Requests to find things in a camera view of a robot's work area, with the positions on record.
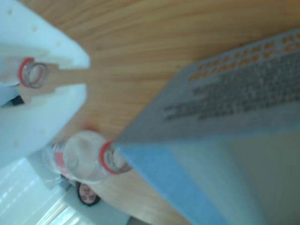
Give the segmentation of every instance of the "orange printed pattern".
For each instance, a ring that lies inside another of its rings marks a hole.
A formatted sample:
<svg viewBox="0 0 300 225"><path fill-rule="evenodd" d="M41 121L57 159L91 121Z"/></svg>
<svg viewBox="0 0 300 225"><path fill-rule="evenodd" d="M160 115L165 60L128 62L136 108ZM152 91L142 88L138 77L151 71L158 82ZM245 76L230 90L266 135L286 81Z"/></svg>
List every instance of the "orange printed pattern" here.
<svg viewBox="0 0 300 225"><path fill-rule="evenodd" d="M282 49L276 49L276 41L273 40L242 50L234 55L206 62L198 67L197 72L190 76L189 81L197 81L200 78L247 66L258 62L261 58L268 59L275 54L295 52L300 49L300 33L283 37L281 43L283 44Z"/></svg>

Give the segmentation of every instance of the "person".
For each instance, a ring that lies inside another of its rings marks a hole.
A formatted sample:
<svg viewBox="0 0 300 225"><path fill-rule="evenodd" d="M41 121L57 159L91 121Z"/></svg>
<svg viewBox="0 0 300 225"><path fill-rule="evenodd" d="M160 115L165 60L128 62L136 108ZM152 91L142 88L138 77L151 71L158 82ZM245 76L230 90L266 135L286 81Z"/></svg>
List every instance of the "person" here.
<svg viewBox="0 0 300 225"><path fill-rule="evenodd" d="M80 201L88 206L97 204L100 197L86 184L77 182L77 194Z"/></svg>

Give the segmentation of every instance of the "white styrofoam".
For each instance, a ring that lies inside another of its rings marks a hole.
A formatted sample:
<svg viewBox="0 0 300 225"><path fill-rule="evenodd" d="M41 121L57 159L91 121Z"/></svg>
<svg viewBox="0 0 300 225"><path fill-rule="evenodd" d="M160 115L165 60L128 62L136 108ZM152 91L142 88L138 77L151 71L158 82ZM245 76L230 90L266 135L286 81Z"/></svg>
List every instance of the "white styrofoam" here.
<svg viewBox="0 0 300 225"><path fill-rule="evenodd" d="M63 32L16 0L0 6L0 55L34 57L60 69L90 66L88 54Z"/></svg>
<svg viewBox="0 0 300 225"><path fill-rule="evenodd" d="M87 98L85 84L59 87L28 104L0 110L0 165L44 147Z"/></svg>

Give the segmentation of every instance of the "wooden table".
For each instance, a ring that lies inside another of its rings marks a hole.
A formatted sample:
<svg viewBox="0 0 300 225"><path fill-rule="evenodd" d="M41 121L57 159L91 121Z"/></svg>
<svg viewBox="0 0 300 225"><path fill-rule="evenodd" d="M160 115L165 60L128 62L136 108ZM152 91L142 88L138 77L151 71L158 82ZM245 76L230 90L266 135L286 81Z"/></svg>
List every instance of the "wooden table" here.
<svg viewBox="0 0 300 225"><path fill-rule="evenodd" d="M182 67L300 25L297 0L23 0L86 49L91 68L53 71L40 90L86 83L88 100L61 135L86 124L114 139ZM134 171L93 186L152 224L187 224Z"/></svg>

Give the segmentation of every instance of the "clear plastic bottle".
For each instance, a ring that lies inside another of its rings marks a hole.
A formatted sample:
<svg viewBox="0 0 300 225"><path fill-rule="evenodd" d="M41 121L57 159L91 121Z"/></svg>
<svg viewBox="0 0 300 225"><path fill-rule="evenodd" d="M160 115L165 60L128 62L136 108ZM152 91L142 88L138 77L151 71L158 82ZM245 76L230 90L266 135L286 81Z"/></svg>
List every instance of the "clear plastic bottle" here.
<svg viewBox="0 0 300 225"><path fill-rule="evenodd" d="M102 135L82 131L44 149L44 161L55 173L86 184L99 183L131 167Z"/></svg>
<svg viewBox="0 0 300 225"><path fill-rule="evenodd" d="M0 58L0 84L27 88L40 88L47 81L49 69L46 64L34 61L34 58Z"/></svg>

